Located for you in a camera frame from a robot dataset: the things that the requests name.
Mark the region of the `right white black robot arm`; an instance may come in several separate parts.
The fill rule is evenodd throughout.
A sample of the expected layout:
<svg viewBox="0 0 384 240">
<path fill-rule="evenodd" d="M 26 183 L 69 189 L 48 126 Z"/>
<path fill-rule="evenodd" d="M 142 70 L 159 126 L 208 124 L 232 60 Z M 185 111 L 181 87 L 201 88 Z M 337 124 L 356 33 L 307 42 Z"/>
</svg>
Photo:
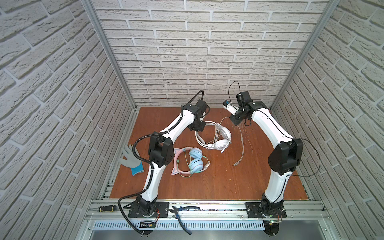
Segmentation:
<svg viewBox="0 0 384 240">
<path fill-rule="evenodd" d="M 249 92 L 236 95 L 238 107 L 226 100 L 224 108 L 231 113 L 230 120 L 234 125 L 251 120 L 255 122 L 268 137 L 274 150 L 268 158 L 271 174 L 268 186 L 262 195 L 261 213 L 265 217 L 283 210 L 284 192 L 289 178 L 301 162 L 304 143 L 289 135 L 274 119 L 266 105 L 261 101 L 254 102 Z"/>
</svg>

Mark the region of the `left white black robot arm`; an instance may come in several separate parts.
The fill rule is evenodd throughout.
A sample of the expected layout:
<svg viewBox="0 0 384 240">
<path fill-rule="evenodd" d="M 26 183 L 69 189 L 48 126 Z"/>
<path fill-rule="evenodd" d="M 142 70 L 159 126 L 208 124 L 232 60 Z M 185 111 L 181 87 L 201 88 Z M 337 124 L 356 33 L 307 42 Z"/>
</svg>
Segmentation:
<svg viewBox="0 0 384 240">
<path fill-rule="evenodd" d="M 152 215 L 155 211 L 155 204 L 158 198 L 158 189 L 162 175 L 167 165 L 169 165 L 175 157 L 174 143 L 180 134 L 187 128 L 195 132 L 203 131 L 206 125 L 203 118 L 207 108 L 207 103 L 201 99 L 199 99 L 196 104 L 188 102 L 181 107 L 178 117 L 165 129 L 160 132 L 153 132 L 152 134 L 143 136 L 134 143 L 133 150 L 136 149 L 136 145 L 141 140 L 145 138 L 150 139 L 148 160 L 134 154 L 138 160 L 150 165 L 145 186 L 136 197 L 136 203 L 138 204 L 139 209 L 144 212 L 146 216 Z"/>
</svg>

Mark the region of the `pink blue cat-ear headphones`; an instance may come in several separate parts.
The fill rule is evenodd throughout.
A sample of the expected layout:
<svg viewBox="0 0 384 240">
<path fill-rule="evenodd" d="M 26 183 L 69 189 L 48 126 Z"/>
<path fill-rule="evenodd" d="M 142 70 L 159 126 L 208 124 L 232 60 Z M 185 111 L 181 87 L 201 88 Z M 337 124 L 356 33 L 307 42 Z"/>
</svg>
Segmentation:
<svg viewBox="0 0 384 240">
<path fill-rule="evenodd" d="M 179 156 L 184 153 L 186 157 L 188 171 L 179 169 Z M 203 155 L 203 151 L 199 148 L 185 147 L 182 149 L 174 148 L 173 170 L 171 175 L 180 175 L 183 178 L 189 178 L 193 174 L 198 174 L 206 171 L 211 162 Z"/>
</svg>

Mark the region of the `white headphones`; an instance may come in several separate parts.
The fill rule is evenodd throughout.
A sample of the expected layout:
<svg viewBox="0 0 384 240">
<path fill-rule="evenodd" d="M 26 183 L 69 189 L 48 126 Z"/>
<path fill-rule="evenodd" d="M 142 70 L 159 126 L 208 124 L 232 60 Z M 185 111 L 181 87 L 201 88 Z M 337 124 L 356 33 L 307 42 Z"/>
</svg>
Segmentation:
<svg viewBox="0 0 384 240">
<path fill-rule="evenodd" d="M 218 150 L 221 153 L 230 145 L 232 141 L 232 134 L 228 128 L 222 126 L 220 123 L 213 121 L 206 121 L 207 126 L 214 126 L 215 133 L 212 141 L 206 143 L 204 139 L 199 135 L 198 132 L 195 132 L 195 137 L 200 146 L 207 150 Z"/>
</svg>

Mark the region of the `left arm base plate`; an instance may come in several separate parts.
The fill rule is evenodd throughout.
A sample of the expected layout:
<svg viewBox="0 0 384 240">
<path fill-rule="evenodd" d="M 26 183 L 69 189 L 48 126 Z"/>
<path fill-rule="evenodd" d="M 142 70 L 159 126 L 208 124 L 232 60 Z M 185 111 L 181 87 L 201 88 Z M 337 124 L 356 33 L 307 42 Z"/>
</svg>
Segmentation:
<svg viewBox="0 0 384 240">
<path fill-rule="evenodd" d="M 160 218 L 168 217 L 169 202 L 156 202 L 154 205 L 141 207 L 137 202 L 133 202 L 129 209 L 129 218 L 155 218 L 158 215 Z"/>
</svg>

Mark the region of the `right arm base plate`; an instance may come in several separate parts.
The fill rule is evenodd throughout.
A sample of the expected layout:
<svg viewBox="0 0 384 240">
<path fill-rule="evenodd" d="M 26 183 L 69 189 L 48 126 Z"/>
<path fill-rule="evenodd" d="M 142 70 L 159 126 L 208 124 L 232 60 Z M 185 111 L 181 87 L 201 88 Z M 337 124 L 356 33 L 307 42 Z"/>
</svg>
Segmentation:
<svg viewBox="0 0 384 240">
<path fill-rule="evenodd" d="M 284 202 L 268 204 L 266 201 L 246 202 L 248 218 L 286 218 Z"/>
</svg>

